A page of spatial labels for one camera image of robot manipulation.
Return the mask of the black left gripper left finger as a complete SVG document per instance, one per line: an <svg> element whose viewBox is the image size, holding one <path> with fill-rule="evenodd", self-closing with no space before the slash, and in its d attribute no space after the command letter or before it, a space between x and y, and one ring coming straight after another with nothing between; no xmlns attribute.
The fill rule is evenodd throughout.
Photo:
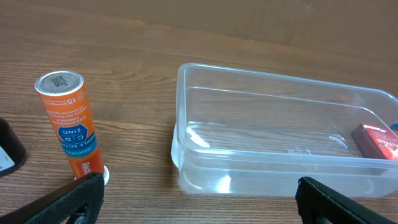
<svg viewBox="0 0 398 224"><path fill-rule="evenodd" d="M104 201L104 179L92 172L1 217L1 224L95 224Z"/></svg>

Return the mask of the dark brown medicine bottle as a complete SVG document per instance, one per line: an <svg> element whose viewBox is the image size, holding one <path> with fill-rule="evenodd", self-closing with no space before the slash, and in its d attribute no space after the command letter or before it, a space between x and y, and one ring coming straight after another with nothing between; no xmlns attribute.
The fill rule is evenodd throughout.
<svg viewBox="0 0 398 224"><path fill-rule="evenodd" d="M1 177L20 169L26 159L25 147L9 123L1 118Z"/></svg>

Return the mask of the clear plastic container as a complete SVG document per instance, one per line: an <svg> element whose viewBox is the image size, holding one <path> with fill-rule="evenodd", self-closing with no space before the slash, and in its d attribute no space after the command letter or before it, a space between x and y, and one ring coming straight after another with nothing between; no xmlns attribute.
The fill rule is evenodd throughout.
<svg viewBox="0 0 398 224"><path fill-rule="evenodd" d="M189 194L292 197L311 177L383 197L397 190L397 160L365 157L351 133L395 122L397 98L382 90L186 63L171 156Z"/></svg>

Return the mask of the red Panadol box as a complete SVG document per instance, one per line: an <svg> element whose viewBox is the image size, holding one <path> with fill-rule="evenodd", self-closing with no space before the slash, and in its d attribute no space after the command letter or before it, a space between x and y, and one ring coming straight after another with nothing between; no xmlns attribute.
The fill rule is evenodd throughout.
<svg viewBox="0 0 398 224"><path fill-rule="evenodd" d="M365 157L397 160L397 131L360 124L351 133L351 137Z"/></svg>

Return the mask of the orange vitamin tablet tube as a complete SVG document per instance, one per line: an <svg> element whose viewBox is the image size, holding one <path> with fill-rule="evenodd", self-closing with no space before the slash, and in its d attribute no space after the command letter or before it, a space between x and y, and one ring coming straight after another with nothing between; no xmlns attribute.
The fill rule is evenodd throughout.
<svg viewBox="0 0 398 224"><path fill-rule="evenodd" d="M103 163L83 77L73 71L53 71L38 78L35 89L75 178L98 172L106 185L110 174Z"/></svg>

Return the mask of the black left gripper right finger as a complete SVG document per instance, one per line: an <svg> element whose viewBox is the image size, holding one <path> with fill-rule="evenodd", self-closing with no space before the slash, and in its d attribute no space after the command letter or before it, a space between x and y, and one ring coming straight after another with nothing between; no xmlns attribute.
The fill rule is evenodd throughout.
<svg viewBox="0 0 398 224"><path fill-rule="evenodd" d="M311 177L298 180L295 200L303 224L396 224Z"/></svg>

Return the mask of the blue medicine box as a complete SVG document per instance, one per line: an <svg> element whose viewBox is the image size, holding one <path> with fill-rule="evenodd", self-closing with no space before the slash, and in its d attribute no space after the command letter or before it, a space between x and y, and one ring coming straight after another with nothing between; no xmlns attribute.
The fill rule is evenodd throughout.
<svg viewBox="0 0 398 224"><path fill-rule="evenodd" d="M398 131L398 122L395 122L394 124L392 124L392 125L390 126L390 128L391 128L392 130L394 130L394 131Z"/></svg>

